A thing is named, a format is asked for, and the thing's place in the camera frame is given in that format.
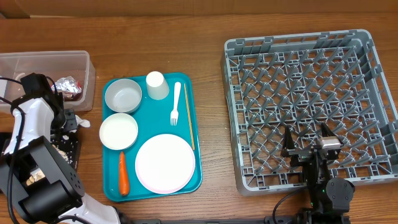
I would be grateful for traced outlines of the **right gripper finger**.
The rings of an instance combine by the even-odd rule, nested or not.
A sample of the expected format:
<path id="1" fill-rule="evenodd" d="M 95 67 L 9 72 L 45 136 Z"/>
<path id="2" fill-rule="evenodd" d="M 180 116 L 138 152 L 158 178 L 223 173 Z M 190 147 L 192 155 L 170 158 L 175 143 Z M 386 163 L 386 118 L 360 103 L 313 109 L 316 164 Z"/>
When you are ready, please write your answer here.
<path id="1" fill-rule="evenodd" d="M 336 136 L 339 139 L 339 137 L 331 131 L 331 129 L 328 127 L 326 123 L 321 123 L 320 127 L 321 127 L 322 137 Z"/>
<path id="2" fill-rule="evenodd" d="M 283 149 L 295 149 L 295 142 L 292 138 L 291 132 L 290 132 L 290 126 L 287 125 L 285 127 L 285 133 L 284 133 L 284 140 L 283 140 Z"/>

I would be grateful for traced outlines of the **foil wrapper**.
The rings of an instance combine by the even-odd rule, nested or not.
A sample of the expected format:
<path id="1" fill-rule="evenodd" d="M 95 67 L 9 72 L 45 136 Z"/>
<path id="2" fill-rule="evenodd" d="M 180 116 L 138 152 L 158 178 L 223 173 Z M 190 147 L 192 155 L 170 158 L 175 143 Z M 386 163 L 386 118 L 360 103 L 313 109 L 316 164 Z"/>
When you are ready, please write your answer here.
<path id="1" fill-rule="evenodd" d="M 53 91 L 57 90 L 58 92 L 61 92 L 64 99 L 68 101 L 77 99 L 82 93 L 80 83 L 72 76 L 58 79 L 55 82 L 55 85 L 52 85 L 51 88 Z"/>

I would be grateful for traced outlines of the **white bowl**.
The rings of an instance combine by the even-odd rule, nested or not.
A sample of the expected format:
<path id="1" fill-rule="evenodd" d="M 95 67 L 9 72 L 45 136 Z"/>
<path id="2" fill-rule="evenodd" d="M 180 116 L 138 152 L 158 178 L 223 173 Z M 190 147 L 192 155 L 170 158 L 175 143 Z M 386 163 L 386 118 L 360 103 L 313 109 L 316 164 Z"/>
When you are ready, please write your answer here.
<path id="1" fill-rule="evenodd" d="M 137 139 L 138 131 L 138 124 L 131 115 L 115 113 L 102 122 L 99 138 L 103 146 L 118 151 L 131 147 Z"/>

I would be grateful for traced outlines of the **grey bowl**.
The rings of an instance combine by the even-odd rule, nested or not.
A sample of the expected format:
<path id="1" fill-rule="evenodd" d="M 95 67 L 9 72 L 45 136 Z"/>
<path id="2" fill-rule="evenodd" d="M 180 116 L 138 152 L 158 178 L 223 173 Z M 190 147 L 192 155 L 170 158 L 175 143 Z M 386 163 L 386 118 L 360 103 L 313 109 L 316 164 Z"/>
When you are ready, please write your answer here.
<path id="1" fill-rule="evenodd" d="M 109 109 L 117 113 L 132 113 L 140 106 L 142 90 L 134 80 L 122 78 L 106 88 L 104 99 Z"/>

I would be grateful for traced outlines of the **white napkin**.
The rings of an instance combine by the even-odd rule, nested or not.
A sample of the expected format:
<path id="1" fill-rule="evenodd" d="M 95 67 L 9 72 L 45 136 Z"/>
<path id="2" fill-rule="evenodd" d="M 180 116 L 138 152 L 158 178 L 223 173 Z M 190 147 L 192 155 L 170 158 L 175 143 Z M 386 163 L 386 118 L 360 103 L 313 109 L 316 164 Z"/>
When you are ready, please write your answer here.
<path id="1" fill-rule="evenodd" d="M 90 128 L 91 123 L 87 119 L 81 119 L 77 114 L 75 115 L 77 125 L 83 128 Z"/>

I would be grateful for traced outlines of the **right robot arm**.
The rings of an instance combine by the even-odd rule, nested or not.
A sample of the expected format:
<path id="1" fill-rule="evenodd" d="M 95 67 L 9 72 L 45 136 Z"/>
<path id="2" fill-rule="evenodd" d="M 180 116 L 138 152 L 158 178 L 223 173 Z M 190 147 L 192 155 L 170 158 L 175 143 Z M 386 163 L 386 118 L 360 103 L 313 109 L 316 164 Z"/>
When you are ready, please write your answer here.
<path id="1" fill-rule="evenodd" d="M 292 167 L 301 167 L 308 190 L 311 208 L 302 208 L 287 223 L 349 223 L 350 202 L 355 186 L 340 177 L 331 177 L 328 161 L 339 157 L 342 141 L 327 124 L 321 124 L 322 135 L 318 142 L 297 150 L 290 132 L 285 128 L 281 156 L 290 158 Z"/>

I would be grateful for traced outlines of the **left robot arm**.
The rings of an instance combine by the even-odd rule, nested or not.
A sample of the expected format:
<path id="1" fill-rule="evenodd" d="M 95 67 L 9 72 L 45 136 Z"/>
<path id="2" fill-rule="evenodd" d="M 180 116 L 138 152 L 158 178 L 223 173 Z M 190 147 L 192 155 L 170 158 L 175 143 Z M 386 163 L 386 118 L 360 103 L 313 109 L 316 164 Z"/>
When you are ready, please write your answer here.
<path id="1" fill-rule="evenodd" d="M 114 207 L 85 193 L 76 170 L 50 141 L 77 127 L 54 81 L 31 73 L 18 83 L 25 94 L 10 102 L 14 129 L 1 152 L 1 191 L 12 221 L 19 215 L 27 223 L 122 223 Z"/>

